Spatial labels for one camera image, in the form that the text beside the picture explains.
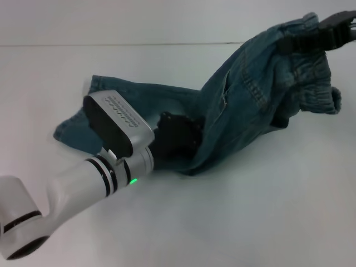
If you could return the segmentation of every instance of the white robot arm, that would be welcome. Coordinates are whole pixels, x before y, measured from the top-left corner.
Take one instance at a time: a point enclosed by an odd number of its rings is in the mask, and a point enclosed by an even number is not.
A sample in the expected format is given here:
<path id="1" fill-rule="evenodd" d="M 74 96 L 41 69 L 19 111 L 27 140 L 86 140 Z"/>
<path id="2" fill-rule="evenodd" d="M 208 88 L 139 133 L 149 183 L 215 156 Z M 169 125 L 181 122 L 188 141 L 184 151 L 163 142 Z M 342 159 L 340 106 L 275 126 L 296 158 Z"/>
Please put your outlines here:
<path id="1" fill-rule="evenodd" d="M 86 96 L 83 108 L 103 148 L 48 181 L 47 216 L 19 178 L 0 177 L 0 252 L 5 259 L 31 254 L 71 217 L 149 174 L 160 159 L 192 157 L 201 143 L 201 120 L 163 113 L 153 131 L 116 91 Z"/>

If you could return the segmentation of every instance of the green led light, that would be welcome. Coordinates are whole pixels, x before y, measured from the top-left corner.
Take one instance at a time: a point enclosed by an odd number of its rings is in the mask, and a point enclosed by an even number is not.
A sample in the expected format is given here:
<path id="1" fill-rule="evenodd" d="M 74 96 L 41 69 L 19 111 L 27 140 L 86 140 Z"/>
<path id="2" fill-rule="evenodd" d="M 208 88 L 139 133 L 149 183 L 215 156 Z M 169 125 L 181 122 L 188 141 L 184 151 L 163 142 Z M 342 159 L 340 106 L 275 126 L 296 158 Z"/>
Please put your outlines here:
<path id="1" fill-rule="evenodd" d="M 137 182 L 138 180 L 135 178 L 130 182 L 130 185 L 134 184 L 135 182 Z"/>

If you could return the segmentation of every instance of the white wall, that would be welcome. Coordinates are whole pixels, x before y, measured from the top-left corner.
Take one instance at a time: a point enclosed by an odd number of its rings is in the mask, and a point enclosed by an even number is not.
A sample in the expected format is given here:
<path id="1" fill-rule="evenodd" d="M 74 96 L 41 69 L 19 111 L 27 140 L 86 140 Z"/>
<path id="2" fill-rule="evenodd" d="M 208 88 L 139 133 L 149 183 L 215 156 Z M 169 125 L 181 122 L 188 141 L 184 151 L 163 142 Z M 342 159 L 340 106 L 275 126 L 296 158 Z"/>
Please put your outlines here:
<path id="1" fill-rule="evenodd" d="M 356 9 L 351 1 L 258 1 L 2 0 L 0 44 L 239 42 L 309 10 Z M 238 47 L 0 47 L 0 175 L 20 177 L 45 214 L 47 179 L 87 156 L 52 134 L 79 109 L 92 74 L 199 89 Z M 343 95 L 337 116 L 300 113 L 196 179 L 141 179 L 31 256 L 0 258 L 0 266 L 354 267 L 355 51 L 352 43 L 328 53 Z"/>
<path id="2" fill-rule="evenodd" d="M 0 45 L 244 42 L 314 11 L 354 0 L 1 0 Z"/>

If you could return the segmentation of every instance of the blue denim jeans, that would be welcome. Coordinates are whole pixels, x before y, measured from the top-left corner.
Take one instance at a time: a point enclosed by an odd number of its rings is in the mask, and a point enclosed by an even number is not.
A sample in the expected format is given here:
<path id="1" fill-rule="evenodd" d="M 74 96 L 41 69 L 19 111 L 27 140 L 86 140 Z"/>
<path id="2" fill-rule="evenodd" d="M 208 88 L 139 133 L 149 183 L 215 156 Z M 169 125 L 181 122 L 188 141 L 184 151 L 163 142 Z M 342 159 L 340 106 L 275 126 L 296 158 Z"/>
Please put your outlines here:
<path id="1" fill-rule="evenodd" d="M 116 90 L 152 126 L 160 113 L 204 116 L 203 142 L 192 160 L 167 160 L 165 169 L 195 175 L 218 164 L 258 136 L 286 128 L 299 110 L 336 114 L 340 92 L 330 85 L 330 69 L 322 50 L 280 55 L 276 42 L 285 36 L 313 33 L 314 13 L 280 24 L 244 43 L 200 91 L 134 83 L 93 76 L 90 93 Z M 61 123 L 56 140 L 96 154 L 102 141 L 89 128 L 80 110 Z"/>

